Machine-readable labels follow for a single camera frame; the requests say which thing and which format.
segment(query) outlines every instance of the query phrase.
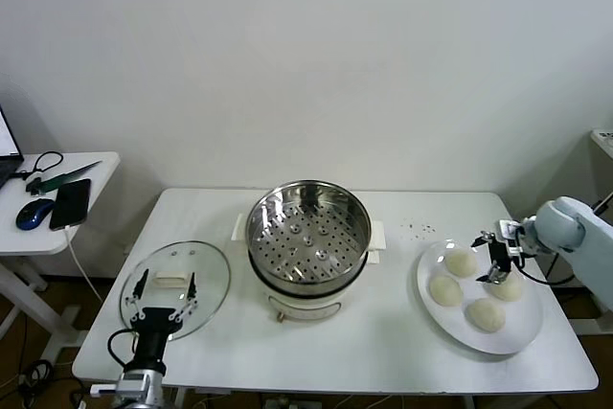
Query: white plate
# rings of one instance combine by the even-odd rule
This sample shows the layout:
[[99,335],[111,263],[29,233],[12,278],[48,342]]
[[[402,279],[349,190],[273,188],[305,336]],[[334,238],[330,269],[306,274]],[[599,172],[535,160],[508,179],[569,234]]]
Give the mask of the white plate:
[[[444,264],[445,254],[461,248],[472,251],[477,259],[477,272],[468,278],[458,278],[452,275]],[[518,301],[505,302],[488,292],[487,284],[476,282],[475,279],[488,272],[491,262],[486,245],[466,248],[456,241],[448,239],[439,241],[421,255],[418,264],[418,288],[420,296],[432,317],[441,327],[460,342],[481,352],[495,354],[515,353],[526,348],[536,338],[543,325],[543,309],[540,298],[536,294],[534,284],[515,271],[522,283],[522,296]],[[428,284],[436,275],[446,275],[456,280],[464,293],[464,300],[459,307],[442,307],[434,302],[430,295]],[[505,310],[507,322],[497,332],[485,332],[474,326],[466,316],[466,308],[477,299],[489,298]]]

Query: steamed bun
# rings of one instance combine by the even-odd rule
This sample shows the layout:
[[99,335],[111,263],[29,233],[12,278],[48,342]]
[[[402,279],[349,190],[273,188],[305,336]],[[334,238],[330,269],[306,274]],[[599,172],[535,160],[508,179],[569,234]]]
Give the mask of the steamed bun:
[[444,256],[444,264],[456,277],[466,278],[477,271],[475,255],[463,249],[453,249]]
[[468,317],[485,332],[497,332],[505,326],[505,310],[490,299],[478,299],[467,308]]
[[491,284],[489,291],[502,301],[517,301],[522,294],[521,280],[515,273],[511,272],[502,283]]
[[429,288],[434,302],[443,307],[457,307],[464,298],[458,282],[445,275],[432,278]]

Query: stainless steel pot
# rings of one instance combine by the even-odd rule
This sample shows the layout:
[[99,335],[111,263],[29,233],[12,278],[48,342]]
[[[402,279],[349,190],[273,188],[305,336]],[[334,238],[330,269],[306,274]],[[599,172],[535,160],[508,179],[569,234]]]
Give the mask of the stainless steel pot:
[[350,192],[320,181],[297,181],[267,193],[247,217],[245,241],[260,279],[294,298],[316,299],[349,286],[360,274],[371,220]]

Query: glass lid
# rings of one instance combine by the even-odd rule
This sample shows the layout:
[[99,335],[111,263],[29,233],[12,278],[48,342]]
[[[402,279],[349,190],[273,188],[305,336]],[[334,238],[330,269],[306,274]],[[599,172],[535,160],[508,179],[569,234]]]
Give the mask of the glass lid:
[[[133,299],[134,288],[148,270],[140,300]],[[221,307],[230,288],[230,265],[224,254],[204,241],[181,241],[158,249],[139,263],[122,289],[120,313],[127,328],[130,318],[144,307],[188,306],[190,283],[195,284],[195,300],[183,327],[169,340],[180,339],[206,325]]]

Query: blue mouse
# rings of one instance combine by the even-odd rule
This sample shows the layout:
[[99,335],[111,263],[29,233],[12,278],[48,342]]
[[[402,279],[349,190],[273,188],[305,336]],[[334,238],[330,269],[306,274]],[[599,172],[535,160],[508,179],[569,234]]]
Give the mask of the blue mouse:
[[15,219],[15,224],[21,230],[35,229],[47,217],[47,214],[54,209],[55,204],[55,201],[49,198],[39,198],[38,200],[31,201],[21,209]]

